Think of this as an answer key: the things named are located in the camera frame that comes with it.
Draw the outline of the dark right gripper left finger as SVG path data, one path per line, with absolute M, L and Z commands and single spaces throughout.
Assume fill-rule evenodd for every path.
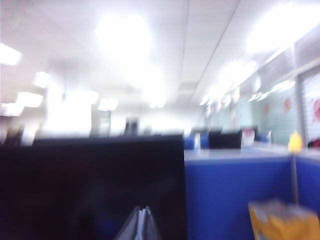
M 145 227 L 145 209 L 136 206 L 120 231 L 116 235 L 117 240 L 143 240 Z

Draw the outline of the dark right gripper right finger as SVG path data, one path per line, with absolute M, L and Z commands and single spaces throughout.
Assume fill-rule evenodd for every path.
M 157 223 L 153 217 L 151 209 L 147 206 L 145 208 L 145 217 L 143 224 L 143 239 L 144 240 L 161 240 Z

